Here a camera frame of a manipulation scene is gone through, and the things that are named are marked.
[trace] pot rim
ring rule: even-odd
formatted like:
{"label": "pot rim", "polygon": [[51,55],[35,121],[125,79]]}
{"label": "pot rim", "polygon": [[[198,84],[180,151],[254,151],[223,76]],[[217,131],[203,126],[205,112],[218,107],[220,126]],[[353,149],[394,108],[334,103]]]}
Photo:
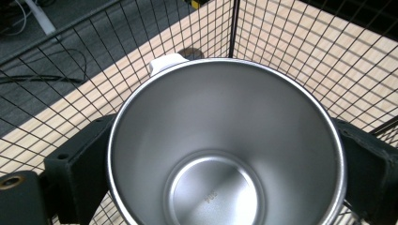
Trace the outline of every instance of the pot rim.
{"label": "pot rim", "polygon": [[343,206],[344,202],[344,197],[345,197],[345,192],[346,192],[346,183],[347,183],[347,178],[346,178],[346,164],[345,164],[345,157],[344,157],[344,149],[342,146],[342,142],[340,139],[340,136],[338,134],[338,131],[336,127],[334,126],[333,121],[331,120],[328,112],[323,108],[321,103],[310,93],[308,92],[304,87],[302,87],[300,84],[289,78],[288,76],[282,74],[281,72],[278,72],[270,67],[263,66],[258,63],[254,63],[251,61],[246,61],[246,60],[241,60],[241,59],[232,59],[232,58],[207,58],[207,59],[198,59],[194,61],[188,61],[185,63],[181,63],[172,67],[169,67],[153,77],[149,78],[146,82],[141,84],[136,90],[133,91],[133,93],[129,96],[129,98],[124,102],[123,106],[120,108],[119,112],[117,113],[115,122],[112,125],[111,129],[111,134],[108,142],[108,148],[107,148],[107,156],[106,156],[106,174],[108,178],[108,186],[111,191],[111,195],[115,201],[115,205],[123,218],[129,223],[129,224],[144,224],[141,219],[137,215],[135,215],[133,212],[129,212],[127,209],[125,203],[123,202],[119,191],[117,189],[115,180],[114,180],[114,171],[113,171],[113,142],[115,139],[115,132],[117,131],[118,124],[120,120],[123,118],[125,110],[130,106],[130,103],[133,102],[137,96],[142,92],[143,89],[145,89],[147,86],[152,84],[154,81],[157,79],[161,78],[162,76],[168,74],[169,72],[172,72],[174,70],[177,70],[179,68],[183,67],[188,67],[191,65],[197,65],[197,64],[210,64],[210,63],[220,63],[220,62],[229,62],[229,63],[240,63],[240,64],[246,64],[249,66],[257,67],[257,68],[262,68],[268,72],[271,72],[275,75],[277,75],[279,78],[285,80],[286,82],[292,84],[295,86],[302,94],[304,94],[313,104],[316,106],[318,111],[322,114],[323,118],[329,125],[329,129],[331,131],[332,137],[333,137],[333,142],[335,144],[335,150],[336,150],[336,165],[337,165],[337,182],[336,186],[334,189],[334,193],[332,196],[332,200],[330,202],[330,205],[325,212],[324,216],[321,218],[318,224],[321,225],[327,225],[331,224],[335,218],[337,218],[337,215],[340,213],[340,209]]}

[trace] stainless steel pot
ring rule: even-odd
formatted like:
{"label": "stainless steel pot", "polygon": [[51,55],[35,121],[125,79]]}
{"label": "stainless steel pot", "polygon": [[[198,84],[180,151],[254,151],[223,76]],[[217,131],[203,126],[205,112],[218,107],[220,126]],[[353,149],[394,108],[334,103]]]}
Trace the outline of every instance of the stainless steel pot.
{"label": "stainless steel pot", "polygon": [[127,222],[330,224],[344,153],[319,102],[283,74],[237,59],[158,73],[123,105],[109,184]]}

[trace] metal wire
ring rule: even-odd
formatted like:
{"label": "metal wire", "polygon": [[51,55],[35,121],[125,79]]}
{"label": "metal wire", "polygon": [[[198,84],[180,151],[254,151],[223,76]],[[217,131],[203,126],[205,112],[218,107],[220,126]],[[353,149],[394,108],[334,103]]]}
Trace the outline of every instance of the metal wire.
{"label": "metal wire", "polygon": [[[201,51],[193,60],[229,56],[274,68],[331,116],[398,147],[398,19],[390,2],[377,9],[367,1],[342,0],[335,9],[305,2],[213,0],[195,10],[180,0],[114,1],[0,55],[0,175],[41,173],[54,149],[118,112],[148,79],[152,59],[193,49]],[[356,9],[343,15],[351,5]],[[363,10],[372,13],[361,23]],[[388,23],[377,29],[380,18]],[[358,222],[345,208],[335,224]],[[92,224],[123,223],[108,193]]]}

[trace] pot handle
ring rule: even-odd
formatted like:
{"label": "pot handle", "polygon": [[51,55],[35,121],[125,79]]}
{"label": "pot handle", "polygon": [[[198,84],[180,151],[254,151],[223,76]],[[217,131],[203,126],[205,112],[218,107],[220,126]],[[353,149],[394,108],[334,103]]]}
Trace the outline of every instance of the pot handle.
{"label": "pot handle", "polygon": [[161,56],[159,58],[156,58],[149,63],[149,70],[150,70],[150,76],[152,77],[153,75],[170,68],[174,65],[188,62],[190,60],[185,59],[182,57],[179,53],[172,53],[172,54],[167,54],[164,56]]}

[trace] black plastic mount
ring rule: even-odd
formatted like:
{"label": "black plastic mount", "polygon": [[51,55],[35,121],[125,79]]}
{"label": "black plastic mount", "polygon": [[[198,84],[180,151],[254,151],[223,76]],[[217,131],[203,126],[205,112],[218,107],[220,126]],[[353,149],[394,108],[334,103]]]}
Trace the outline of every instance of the black plastic mount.
{"label": "black plastic mount", "polygon": [[[114,115],[82,129],[44,159],[45,171],[0,177],[0,224],[88,224],[105,193],[105,156]],[[348,170],[346,201],[374,225],[398,219],[398,150],[344,121],[335,120]]]}

